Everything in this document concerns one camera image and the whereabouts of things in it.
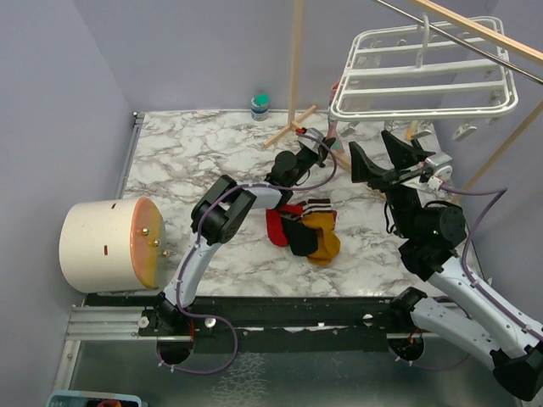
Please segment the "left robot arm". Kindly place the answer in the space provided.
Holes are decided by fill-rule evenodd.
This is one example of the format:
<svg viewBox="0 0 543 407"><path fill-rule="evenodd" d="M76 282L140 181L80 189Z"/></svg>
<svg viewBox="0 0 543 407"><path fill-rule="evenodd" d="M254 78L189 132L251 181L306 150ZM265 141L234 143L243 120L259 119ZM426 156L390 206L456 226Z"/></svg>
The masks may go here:
<svg viewBox="0 0 543 407"><path fill-rule="evenodd" d="M165 332L175 335L185 329L185 309L194 302L210 261L232 240L251 210L280 208L295 192L310 190L299 181L313 166L324 166L334 140L319 141L307 134L301 139L307 142L299 141L298 153L282 151L276 156L262 183L243 184L228 175L220 176L193 208L189 249L155 307L158 324Z"/></svg>

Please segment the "red sock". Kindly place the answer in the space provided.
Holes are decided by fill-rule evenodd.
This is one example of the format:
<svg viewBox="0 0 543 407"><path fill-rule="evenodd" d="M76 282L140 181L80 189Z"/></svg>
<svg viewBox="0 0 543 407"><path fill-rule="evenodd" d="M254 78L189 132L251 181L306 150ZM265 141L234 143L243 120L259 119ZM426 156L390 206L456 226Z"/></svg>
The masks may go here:
<svg viewBox="0 0 543 407"><path fill-rule="evenodd" d="M300 204L284 204L279 209L266 210L266 230L271 243L284 248L288 246L288 239L283 231L282 215L295 215L300 217L303 206Z"/></svg>

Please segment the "blue bin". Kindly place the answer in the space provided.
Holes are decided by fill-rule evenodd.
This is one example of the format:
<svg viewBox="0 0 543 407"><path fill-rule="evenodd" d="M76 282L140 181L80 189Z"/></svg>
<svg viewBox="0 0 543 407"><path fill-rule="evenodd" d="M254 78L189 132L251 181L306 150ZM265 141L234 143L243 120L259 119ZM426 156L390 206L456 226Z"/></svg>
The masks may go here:
<svg viewBox="0 0 543 407"><path fill-rule="evenodd" d="M54 391L46 406L148 406L138 396L123 393L100 393L77 390Z"/></svg>

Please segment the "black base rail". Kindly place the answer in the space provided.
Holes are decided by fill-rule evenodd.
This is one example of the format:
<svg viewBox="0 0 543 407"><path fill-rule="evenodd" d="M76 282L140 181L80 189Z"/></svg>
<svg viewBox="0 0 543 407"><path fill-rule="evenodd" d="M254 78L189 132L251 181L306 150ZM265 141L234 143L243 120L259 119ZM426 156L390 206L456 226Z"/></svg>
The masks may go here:
<svg viewBox="0 0 543 407"><path fill-rule="evenodd" d="M391 297L198 297L180 313L159 295L89 294L98 311L133 311L137 338L201 354L223 354L238 340L241 352L297 353L363 350L385 352L390 339L419 338Z"/></svg>

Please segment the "black sock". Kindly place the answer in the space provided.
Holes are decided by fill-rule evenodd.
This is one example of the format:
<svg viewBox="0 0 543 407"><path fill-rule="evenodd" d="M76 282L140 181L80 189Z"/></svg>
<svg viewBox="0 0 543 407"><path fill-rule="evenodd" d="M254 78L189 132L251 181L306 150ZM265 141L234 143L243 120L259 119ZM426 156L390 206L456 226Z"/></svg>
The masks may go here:
<svg viewBox="0 0 543 407"><path fill-rule="evenodd" d="M318 250L316 230L305 226L300 221L281 219L283 234L293 255L307 257Z"/></svg>

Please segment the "wooden clothes rack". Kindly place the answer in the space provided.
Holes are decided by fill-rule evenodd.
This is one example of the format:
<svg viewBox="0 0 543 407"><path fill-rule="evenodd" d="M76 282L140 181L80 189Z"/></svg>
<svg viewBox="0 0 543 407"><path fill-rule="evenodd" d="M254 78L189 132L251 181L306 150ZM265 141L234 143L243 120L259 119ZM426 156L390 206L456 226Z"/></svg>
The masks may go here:
<svg viewBox="0 0 543 407"><path fill-rule="evenodd" d="M439 120L455 120L452 138L460 142L518 105L515 75L542 82L515 65L511 54L542 63L542 53L506 36L500 19L466 17L435 1L418 1L419 17L382 1L410 25L364 31L350 47L344 69L331 89L325 138L345 170L350 159L339 140L338 124L367 121L410 123L405 139L429 135Z"/></svg>

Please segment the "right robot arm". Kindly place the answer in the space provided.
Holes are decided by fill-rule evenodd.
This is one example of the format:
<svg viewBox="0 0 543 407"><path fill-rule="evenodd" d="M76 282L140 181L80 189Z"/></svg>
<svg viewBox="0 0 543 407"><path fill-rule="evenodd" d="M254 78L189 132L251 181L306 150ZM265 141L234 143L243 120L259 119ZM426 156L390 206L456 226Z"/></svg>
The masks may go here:
<svg viewBox="0 0 543 407"><path fill-rule="evenodd" d="M381 132L390 169L374 163L357 142L350 142L351 180L386 197L403 239L403 265L451 298L464 314L446 310L427 294L410 287L395 298L389 320L398 331L414 326L430 331L472 355L493 373L512 396L531 401L542 389L542 325L514 307L467 265L476 228L467 226L462 208L453 203L420 201L420 192L451 192L452 159Z"/></svg>

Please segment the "cream cylindrical container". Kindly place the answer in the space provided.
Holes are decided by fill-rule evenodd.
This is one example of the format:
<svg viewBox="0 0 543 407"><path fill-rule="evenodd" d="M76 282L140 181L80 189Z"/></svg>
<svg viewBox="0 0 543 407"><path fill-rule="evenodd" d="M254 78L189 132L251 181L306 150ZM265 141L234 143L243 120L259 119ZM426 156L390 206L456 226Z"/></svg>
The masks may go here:
<svg viewBox="0 0 543 407"><path fill-rule="evenodd" d="M61 271L81 293L155 289L165 252L163 217L145 197L76 204L59 238Z"/></svg>

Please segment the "teal lidded jar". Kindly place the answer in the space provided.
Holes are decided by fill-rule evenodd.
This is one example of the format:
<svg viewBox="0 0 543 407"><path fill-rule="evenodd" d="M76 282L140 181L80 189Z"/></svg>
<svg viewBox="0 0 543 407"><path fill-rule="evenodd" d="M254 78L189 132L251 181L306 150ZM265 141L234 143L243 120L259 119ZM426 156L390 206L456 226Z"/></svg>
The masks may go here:
<svg viewBox="0 0 543 407"><path fill-rule="evenodd" d="M254 95L250 102L251 117L255 121L266 120L269 114L269 96L261 92Z"/></svg>

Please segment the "white plastic sock hanger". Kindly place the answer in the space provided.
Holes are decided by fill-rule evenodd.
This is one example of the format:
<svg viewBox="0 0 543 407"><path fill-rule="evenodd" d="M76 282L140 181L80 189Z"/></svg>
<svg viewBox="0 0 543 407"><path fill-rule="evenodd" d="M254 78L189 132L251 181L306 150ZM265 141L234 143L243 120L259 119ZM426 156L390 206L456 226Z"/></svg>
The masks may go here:
<svg viewBox="0 0 543 407"><path fill-rule="evenodd" d="M464 41L504 61L508 52L445 21L363 31L352 41L331 115L340 122L450 120L455 141L491 125L518 106L510 69L459 45Z"/></svg>

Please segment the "yellow highlighter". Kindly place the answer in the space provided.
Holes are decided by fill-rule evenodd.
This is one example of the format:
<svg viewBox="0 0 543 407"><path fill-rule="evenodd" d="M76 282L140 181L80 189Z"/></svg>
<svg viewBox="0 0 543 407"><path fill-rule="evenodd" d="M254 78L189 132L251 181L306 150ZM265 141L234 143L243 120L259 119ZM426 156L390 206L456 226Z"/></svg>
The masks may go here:
<svg viewBox="0 0 543 407"><path fill-rule="evenodd" d="M418 121L417 120L412 121L406 131L405 139L408 141L412 140L417 128L418 128Z"/></svg>

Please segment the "pink sock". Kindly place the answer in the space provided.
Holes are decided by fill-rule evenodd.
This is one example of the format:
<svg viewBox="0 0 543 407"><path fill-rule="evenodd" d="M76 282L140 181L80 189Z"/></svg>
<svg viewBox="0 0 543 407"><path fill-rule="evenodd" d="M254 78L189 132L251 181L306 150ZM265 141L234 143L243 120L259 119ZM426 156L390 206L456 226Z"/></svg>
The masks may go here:
<svg viewBox="0 0 543 407"><path fill-rule="evenodd" d="M327 136L326 138L327 139L333 138L334 143L332 145L332 149L336 153L343 154L344 146L337 131L338 121L334 119L334 117L332 117L331 115L332 102L334 100L338 87L339 87L339 81L336 81L332 85L331 90L330 90L330 95L329 95L329 100L328 100L328 109L327 109Z"/></svg>

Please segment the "mustard striped sock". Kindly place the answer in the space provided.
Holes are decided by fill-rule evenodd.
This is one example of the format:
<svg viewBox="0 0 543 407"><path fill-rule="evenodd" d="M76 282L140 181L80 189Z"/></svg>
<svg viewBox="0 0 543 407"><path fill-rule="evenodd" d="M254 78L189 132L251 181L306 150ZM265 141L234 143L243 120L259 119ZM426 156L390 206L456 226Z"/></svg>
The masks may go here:
<svg viewBox="0 0 543 407"><path fill-rule="evenodd" d="M301 222L313 230L324 233L335 232L337 211L329 198L309 198L303 202Z"/></svg>

